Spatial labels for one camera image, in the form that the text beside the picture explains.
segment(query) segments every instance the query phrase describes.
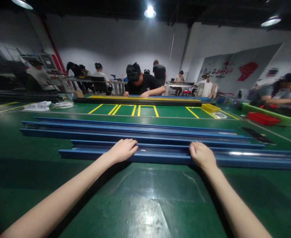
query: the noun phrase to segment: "ceiling light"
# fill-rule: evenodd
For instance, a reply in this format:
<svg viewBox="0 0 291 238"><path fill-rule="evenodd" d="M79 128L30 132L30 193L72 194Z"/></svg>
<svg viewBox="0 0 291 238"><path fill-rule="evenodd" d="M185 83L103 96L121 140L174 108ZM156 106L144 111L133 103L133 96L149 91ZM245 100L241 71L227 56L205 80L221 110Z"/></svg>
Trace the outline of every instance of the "ceiling light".
<svg viewBox="0 0 291 238"><path fill-rule="evenodd" d="M148 9L144 12L144 15L147 18L154 18L156 16L156 12L153 10L152 6L148 6Z"/></svg>
<svg viewBox="0 0 291 238"><path fill-rule="evenodd" d="M28 3L26 3L25 0L12 0L12 2L14 2L17 5L19 5L22 8L33 10L33 7L31 5L29 5Z"/></svg>
<svg viewBox="0 0 291 238"><path fill-rule="evenodd" d="M271 25L279 23L280 21L281 21L281 18L279 16L270 17L268 20L262 23L261 26L271 26Z"/></svg>

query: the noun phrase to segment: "green tabletop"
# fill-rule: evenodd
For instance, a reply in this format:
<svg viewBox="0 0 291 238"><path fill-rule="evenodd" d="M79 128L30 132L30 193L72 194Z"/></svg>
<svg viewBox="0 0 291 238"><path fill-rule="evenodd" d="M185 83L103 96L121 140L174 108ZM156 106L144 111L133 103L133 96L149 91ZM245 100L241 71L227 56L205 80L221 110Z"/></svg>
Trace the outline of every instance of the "green tabletop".
<svg viewBox="0 0 291 238"><path fill-rule="evenodd" d="M1 110L13 107L5 105ZM267 149L291 150L291 141L276 135L291 138L289 129L260 128L247 121L216 120L203 115L200 119L179 118L175 110L181 108L177 107L159 107L160 117L88 114L91 108L94 106L79 104L50 113L10 110L0 113L0 233L91 163L61 159L58 149L72 147L67 139L22 136L18 130L21 121L34 120L34 116L234 129L239 135L246 135L240 129L245 126L277 143ZM169 111L176 116L168 118ZM291 171L221 170L273 237L291 237ZM106 171L51 235L228 236L231 231L219 201L198 168L127 162Z"/></svg>

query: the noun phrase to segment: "red plastic tray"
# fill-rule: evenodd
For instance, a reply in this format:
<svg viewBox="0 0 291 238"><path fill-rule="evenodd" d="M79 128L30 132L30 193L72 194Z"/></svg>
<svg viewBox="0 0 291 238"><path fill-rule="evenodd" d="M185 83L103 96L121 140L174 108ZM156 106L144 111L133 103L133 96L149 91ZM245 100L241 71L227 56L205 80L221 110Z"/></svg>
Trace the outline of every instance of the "red plastic tray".
<svg viewBox="0 0 291 238"><path fill-rule="evenodd" d="M274 117L270 117L257 112L249 112L247 118L266 126L273 126L280 121Z"/></svg>

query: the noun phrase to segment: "forearm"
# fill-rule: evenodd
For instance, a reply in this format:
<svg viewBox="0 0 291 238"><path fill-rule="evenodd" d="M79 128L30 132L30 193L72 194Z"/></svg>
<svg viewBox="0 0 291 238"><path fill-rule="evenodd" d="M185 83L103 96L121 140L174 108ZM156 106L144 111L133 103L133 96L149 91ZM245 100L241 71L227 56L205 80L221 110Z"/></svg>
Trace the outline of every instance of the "forearm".
<svg viewBox="0 0 291 238"><path fill-rule="evenodd" d="M266 99L266 103L270 103L270 104L291 103L291 99Z"/></svg>
<svg viewBox="0 0 291 238"><path fill-rule="evenodd" d="M112 166L103 154L12 224L0 237L46 237L62 221L91 185Z"/></svg>
<svg viewBox="0 0 291 238"><path fill-rule="evenodd" d="M205 173L225 209L235 237L271 237L265 227L230 186L221 170L215 168L209 171L205 170Z"/></svg>
<svg viewBox="0 0 291 238"><path fill-rule="evenodd" d="M165 87L164 86L161 86L161 87L159 87L157 89L152 89L152 90L148 91L148 94L150 96L160 95L160 94L163 94L163 93L165 93Z"/></svg>

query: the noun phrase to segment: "blue metal rail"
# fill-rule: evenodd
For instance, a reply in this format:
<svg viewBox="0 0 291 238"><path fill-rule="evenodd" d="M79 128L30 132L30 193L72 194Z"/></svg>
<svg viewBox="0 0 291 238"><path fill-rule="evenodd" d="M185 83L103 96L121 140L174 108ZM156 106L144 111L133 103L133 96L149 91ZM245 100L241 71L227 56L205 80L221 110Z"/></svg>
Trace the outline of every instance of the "blue metal rail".
<svg viewBox="0 0 291 238"><path fill-rule="evenodd" d="M71 150L59 150L65 159L95 160L115 142L73 140ZM128 161L160 164L194 164L188 146L138 144L138 151ZM211 147L217 164L228 167L291 169L291 151L255 150Z"/></svg>
<svg viewBox="0 0 291 238"><path fill-rule="evenodd" d="M214 141L227 141L227 142L248 142L252 137L227 135L227 134L211 134L211 133L184 133L180 131L162 131L162 130L146 130L146 129L130 129L124 127L114 126L91 126L91 125L74 125L74 124L61 124L61 123L48 123L48 122L31 122L22 121L27 129L40 129L52 131L68 131L68 132L84 132L84 133L98 133L98 134L113 134L125 135L126 137L143 136L143 137L156 137L156 138L171 138L178 140L214 140Z"/></svg>
<svg viewBox="0 0 291 238"><path fill-rule="evenodd" d="M167 145L184 145L188 146L193 140L189 139L172 139L172 138L157 138L157 137L144 137L144 136L127 136L126 134L98 134L98 133L86 133L86 132L70 132L61 130L42 130L42 129L20 129L24 136L32 137L46 137L46 138L58 138L58 139L76 139L76 140L97 140L97 141L111 141L117 142L120 139L132 138L139 143L145 144L167 144ZM204 143L210 147L227 147L227 148L250 148L250 149L262 149L263 144L251 144L251 143L235 143L226 141L212 140L196 140Z"/></svg>
<svg viewBox="0 0 291 238"><path fill-rule="evenodd" d="M197 127L180 127L180 126L163 126L163 125L147 125L136 123L124 123L124 122L104 122L104 121L89 121L89 120L73 120L73 119L61 119L51 117L34 117L39 122L50 122L60 124L73 124L73 125L88 125L88 126L116 126L130 129L144 129L144 130L161 130L161 131L181 131L185 133L199 133L208 132L215 134L229 134L236 135L234 130L215 129L215 128L197 128Z"/></svg>

